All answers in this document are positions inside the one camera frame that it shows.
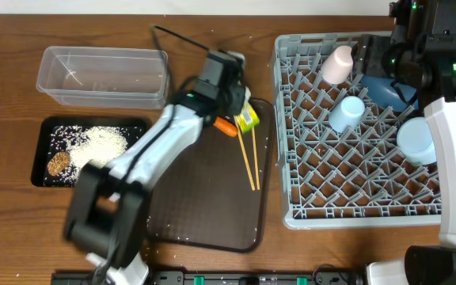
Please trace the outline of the orange carrot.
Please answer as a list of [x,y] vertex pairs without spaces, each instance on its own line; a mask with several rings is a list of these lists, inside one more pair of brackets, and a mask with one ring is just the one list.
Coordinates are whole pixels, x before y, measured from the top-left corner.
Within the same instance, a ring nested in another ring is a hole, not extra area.
[[230,137],[235,137],[238,135],[238,128],[228,120],[223,119],[222,117],[217,117],[214,121],[214,126],[223,132],[225,135]]

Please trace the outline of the brown food scrap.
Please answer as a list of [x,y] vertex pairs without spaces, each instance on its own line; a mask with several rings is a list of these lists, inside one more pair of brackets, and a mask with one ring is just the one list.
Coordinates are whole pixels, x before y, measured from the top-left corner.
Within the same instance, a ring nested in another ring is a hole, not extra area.
[[48,173],[58,176],[70,164],[70,155],[67,152],[58,152],[47,164]]

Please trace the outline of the light blue bowl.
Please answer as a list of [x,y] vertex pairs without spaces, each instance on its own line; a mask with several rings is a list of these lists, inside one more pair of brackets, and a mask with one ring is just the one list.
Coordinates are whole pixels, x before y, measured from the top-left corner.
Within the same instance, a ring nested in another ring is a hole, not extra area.
[[437,161],[431,130],[424,117],[412,118],[400,126],[397,146],[414,166],[430,165]]

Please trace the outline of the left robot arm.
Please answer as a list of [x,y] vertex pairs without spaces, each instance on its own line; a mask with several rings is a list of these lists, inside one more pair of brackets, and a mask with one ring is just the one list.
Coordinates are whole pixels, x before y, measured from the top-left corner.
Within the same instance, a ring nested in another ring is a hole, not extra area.
[[175,158],[218,116],[241,113],[250,96],[243,82],[245,57],[207,53],[202,73],[171,96],[158,121],[106,165],[85,164],[74,185],[63,234],[99,260],[85,284],[143,284],[140,248],[152,190]]

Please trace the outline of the white rice pile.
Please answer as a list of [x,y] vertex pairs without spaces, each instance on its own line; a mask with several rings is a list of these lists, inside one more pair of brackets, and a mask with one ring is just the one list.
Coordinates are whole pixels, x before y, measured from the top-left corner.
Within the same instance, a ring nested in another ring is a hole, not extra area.
[[67,140],[66,144],[70,155],[66,169],[74,167],[72,177],[76,181],[86,163],[103,166],[129,149],[126,139],[114,127],[92,127],[78,137],[75,135],[73,141]]

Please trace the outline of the pink cup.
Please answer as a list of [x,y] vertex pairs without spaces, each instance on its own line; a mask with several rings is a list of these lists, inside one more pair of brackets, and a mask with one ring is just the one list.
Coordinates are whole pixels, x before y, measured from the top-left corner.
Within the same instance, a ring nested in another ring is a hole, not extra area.
[[333,85],[340,84],[348,78],[353,65],[352,48],[340,46],[322,63],[323,79]]

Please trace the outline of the dark blue plate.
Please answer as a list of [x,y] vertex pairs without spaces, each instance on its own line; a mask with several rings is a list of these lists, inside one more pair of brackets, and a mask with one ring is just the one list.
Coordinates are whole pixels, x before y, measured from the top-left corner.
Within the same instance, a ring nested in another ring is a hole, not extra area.
[[[362,76],[361,86],[367,88],[367,96],[378,105],[380,108],[392,107],[394,112],[403,112],[408,105],[399,98],[397,91],[391,86],[393,79],[391,78],[376,78],[370,76]],[[405,101],[410,101],[416,93],[416,89],[408,85],[396,83],[397,87],[402,92]]]

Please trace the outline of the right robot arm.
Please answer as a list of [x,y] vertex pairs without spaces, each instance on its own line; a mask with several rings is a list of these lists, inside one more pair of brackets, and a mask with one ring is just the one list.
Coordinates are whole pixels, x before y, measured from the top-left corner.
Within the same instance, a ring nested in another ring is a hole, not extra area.
[[374,262],[369,284],[456,284],[456,0],[398,0],[390,36],[365,34],[354,71],[411,86],[431,130],[442,200],[439,245],[409,247],[401,260]]

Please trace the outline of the green yellow snack wrapper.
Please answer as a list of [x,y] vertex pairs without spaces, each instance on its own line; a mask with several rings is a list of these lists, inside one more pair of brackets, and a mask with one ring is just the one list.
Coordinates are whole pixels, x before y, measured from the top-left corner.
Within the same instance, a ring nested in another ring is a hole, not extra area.
[[260,119],[255,109],[247,101],[243,104],[240,113],[234,116],[234,122],[239,133],[246,133],[254,129],[260,123]]

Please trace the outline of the light blue cup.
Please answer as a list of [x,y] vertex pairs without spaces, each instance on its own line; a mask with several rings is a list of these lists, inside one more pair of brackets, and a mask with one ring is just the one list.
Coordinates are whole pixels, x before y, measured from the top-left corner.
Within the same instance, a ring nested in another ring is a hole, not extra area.
[[363,100],[356,96],[345,97],[329,114],[330,127],[339,133],[355,130],[365,112]]

